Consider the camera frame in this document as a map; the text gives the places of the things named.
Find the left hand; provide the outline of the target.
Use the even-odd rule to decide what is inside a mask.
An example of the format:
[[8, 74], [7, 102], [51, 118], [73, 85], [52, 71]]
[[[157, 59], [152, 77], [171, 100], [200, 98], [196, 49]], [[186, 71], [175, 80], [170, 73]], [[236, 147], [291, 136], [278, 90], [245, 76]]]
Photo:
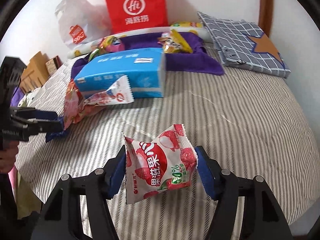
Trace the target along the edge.
[[16, 155], [18, 154], [19, 141], [6, 141], [4, 149], [0, 154], [0, 170], [1, 173], [9, 173], [16, 162]]

